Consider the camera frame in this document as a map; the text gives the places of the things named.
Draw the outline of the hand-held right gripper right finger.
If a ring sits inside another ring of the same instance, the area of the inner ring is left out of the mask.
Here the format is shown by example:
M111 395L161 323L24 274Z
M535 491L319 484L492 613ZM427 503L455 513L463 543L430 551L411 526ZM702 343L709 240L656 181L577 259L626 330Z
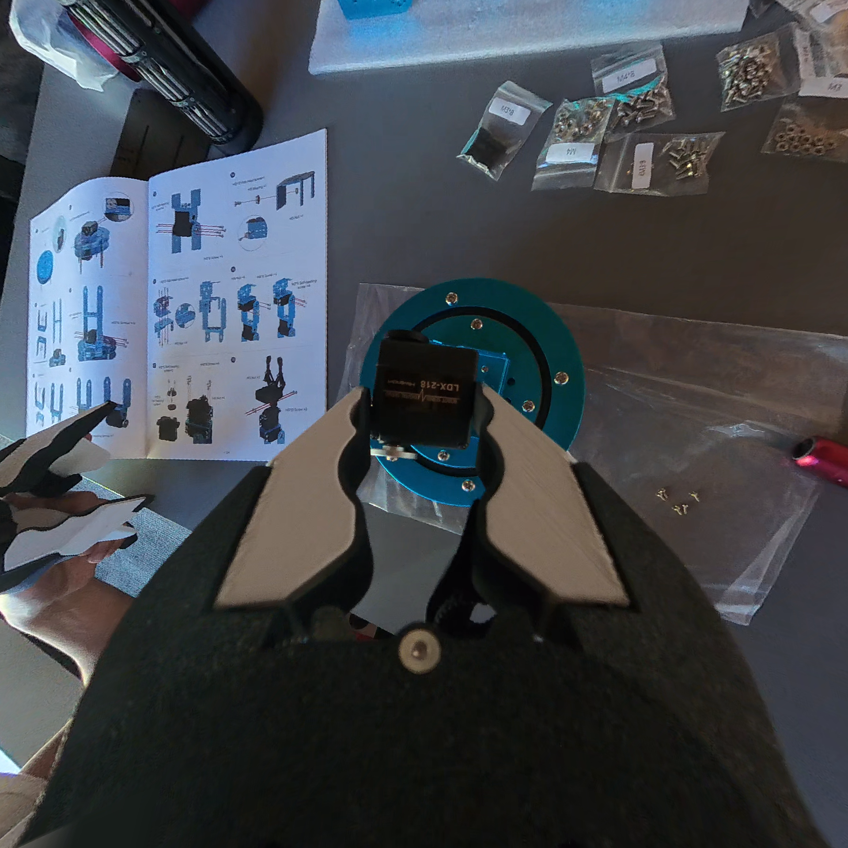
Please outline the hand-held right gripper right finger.
M571 606L630 604L567 451L489 386L477 386L477 474L483 494L468 512L450 565L428 601L428 623L458 638L521 610L534 636L577 642Z

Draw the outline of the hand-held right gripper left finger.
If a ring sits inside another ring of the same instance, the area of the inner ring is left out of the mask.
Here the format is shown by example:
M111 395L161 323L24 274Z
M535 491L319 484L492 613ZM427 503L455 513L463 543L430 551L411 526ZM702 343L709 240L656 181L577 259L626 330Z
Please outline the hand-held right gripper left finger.
M232 643L361 643L348 614L374 558L357 495L370 396L356 387L267 467L214 610Z

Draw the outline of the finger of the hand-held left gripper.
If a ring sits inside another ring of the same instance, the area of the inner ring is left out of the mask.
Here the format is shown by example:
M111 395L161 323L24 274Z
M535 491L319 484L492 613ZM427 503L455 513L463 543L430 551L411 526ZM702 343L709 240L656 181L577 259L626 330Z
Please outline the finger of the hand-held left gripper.
M110 461L110 452L91 439L91 431L117 409L109 401L19 439L1 452L3 495L62 495L86 472Z
M101 542L123 542L135 534L131 520L149 501L147 495L120 498L79 515L52 508L13 509L15 535L3 552L4 573L22 573L43 560L78 557Z

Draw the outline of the teal round robot base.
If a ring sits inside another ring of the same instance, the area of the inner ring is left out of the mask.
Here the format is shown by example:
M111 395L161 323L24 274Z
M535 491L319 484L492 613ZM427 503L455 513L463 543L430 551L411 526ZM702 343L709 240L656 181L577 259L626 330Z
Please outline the teal round robot base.
M389 330L422 333L433 343L475 349L478 376L563 450L582 423L586 381L578 345L542 299L504 281L468 278L427 289L365 285L357 298L362 331L360 379L374 383L381 338ZM416 446L416 459L376 459L371 503L411 514L470 508L484 487L476 474L478 439L462 451Z

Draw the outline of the black servo with silver horn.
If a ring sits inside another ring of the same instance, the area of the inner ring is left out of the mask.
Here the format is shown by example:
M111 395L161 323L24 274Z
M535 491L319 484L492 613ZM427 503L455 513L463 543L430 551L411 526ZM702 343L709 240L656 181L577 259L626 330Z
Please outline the black servo with silver horn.
M416 459L419 448L452 454L472 440L479 355L432 342L418 331L382 338L370 389L375 455Z

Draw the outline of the grey desk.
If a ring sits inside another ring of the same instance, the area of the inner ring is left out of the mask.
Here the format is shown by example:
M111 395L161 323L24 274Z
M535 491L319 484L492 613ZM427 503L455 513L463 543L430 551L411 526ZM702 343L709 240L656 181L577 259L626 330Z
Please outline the grey desk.
M558 103L593 93L587 53L316 77L317 2L213 2L197 28L265 110L260 145L328 129L327 392L336 397L361 282L513 282L554 303L846 337L846 167L762 155L772 102L718 111L715 54L666 47L675 125L724 130L708 194L661 199L530 189L539 122L501 180L455 158L509 79ZM85 91L43 71L2 300L2 433L26 422L30 218L108 175L133 87ZM420 614L455 549L436 528L366 508L376 586L361 615ZM821 832L846 846L846 490L825 484L763 607L731 626Z

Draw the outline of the person's left hand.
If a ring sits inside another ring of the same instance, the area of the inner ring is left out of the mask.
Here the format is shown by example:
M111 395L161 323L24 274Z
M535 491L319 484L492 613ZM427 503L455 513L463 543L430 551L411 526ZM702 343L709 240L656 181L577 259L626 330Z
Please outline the person's left hand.
M134 598L96 577L122 541L100 542L45 571L30 588L2 594L1 612L16 630L72 660L87 686Z

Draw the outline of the red pen screwdriver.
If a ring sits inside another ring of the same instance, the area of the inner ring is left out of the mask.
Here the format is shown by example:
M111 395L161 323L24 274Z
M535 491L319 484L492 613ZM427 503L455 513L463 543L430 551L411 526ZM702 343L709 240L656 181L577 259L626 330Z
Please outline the red pen screwdriver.
M797 467L822 480L847 488L847 445L822 436L801 440L792 450Z

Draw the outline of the white instruction booklet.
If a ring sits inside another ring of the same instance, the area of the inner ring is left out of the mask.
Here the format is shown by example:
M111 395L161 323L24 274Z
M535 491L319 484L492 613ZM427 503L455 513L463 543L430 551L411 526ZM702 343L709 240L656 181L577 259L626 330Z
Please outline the white instruction booklet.
M26 436L111 403L126 460L273 459L326 410L326 131L30 221Z

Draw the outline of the black screwdriver bit holder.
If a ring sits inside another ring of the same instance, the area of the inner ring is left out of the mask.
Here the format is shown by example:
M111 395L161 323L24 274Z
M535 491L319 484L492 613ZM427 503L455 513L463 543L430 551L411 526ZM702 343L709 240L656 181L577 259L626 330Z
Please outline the black screwdriver bit holder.
M61 4L134 66L221 154L252 148L263 126L260 104L171 2Z

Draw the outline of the red metal tube case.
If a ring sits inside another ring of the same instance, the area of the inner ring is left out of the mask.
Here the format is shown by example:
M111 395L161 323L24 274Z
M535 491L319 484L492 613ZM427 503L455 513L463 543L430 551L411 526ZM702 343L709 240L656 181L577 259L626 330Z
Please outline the red metal tube case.
M79 30L80 35L101 58L133 82L142 81L142 77L137 73L134 66L125 62L118 53L112 50L109 45L86 27L84 23L72 16L70 12L68 14L74 26Z

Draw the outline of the spread of hardware bags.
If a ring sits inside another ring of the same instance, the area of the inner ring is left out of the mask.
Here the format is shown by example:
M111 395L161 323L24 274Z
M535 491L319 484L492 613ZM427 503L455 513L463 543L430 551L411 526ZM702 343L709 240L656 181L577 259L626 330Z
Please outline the spread of hardware bags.
M715 57L719 111L782 100L761 152L846 162L846 2L779 2L793 21ZM706 193L724 132L657 133L676 119L665 50L642 42L591 61L594 96L563 100L532 190L592 187L674 197ZM552 104L499 86L457 158L497 181Z

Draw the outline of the thin white plastic bag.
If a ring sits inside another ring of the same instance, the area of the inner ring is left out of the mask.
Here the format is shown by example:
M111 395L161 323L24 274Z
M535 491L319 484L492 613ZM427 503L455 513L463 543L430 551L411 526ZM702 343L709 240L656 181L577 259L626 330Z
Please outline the thin white plastic bag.
M21 48L84 89L102 91L118 76L57 1L12 1L8 22Z

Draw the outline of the white foam sheet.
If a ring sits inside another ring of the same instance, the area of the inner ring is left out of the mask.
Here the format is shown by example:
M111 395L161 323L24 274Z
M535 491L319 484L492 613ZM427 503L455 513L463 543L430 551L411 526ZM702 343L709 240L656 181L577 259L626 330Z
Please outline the white foam sheet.
M745 1L415 1L350 18L320 3L314 76L595 48L740 31Z

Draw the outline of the blue long metal plate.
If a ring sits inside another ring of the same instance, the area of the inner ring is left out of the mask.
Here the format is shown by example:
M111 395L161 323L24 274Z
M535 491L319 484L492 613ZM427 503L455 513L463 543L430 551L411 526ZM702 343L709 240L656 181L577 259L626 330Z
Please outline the blue long metal plate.
M372 19L405 13L412 1L406 0L340 0L338 4L348 20Z

